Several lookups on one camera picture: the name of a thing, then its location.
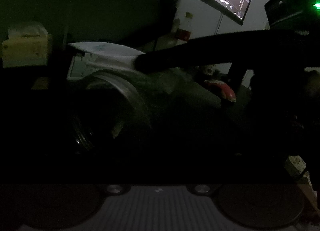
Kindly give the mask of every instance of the ribbed gray panel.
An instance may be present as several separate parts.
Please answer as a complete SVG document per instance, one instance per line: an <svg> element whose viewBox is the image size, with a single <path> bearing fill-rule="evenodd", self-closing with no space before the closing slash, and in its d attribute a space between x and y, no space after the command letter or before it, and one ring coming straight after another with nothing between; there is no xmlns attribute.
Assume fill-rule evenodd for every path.
<svg viewBox="0 0 320 231"><path fill-rule="evenodd" d="M211 199L185 186L133 186L108 197L91 219L65 231L248 231L226 219ZM282 231L295 230L293 227ZM22 226L19 231L34 231Z"/></svg>

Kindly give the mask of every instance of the red bottle label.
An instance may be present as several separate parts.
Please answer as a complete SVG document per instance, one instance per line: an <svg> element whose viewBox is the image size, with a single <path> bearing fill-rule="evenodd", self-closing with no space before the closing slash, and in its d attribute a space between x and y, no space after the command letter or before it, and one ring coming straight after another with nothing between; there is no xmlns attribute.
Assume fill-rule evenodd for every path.
<svg viewBox="0 0 320 231"><path fill-rule="evenodd" d="M188 41L190 38L190 35L191 35L191 32L188 32L182 29L177 29L175 37L179 40Z"/></svg>

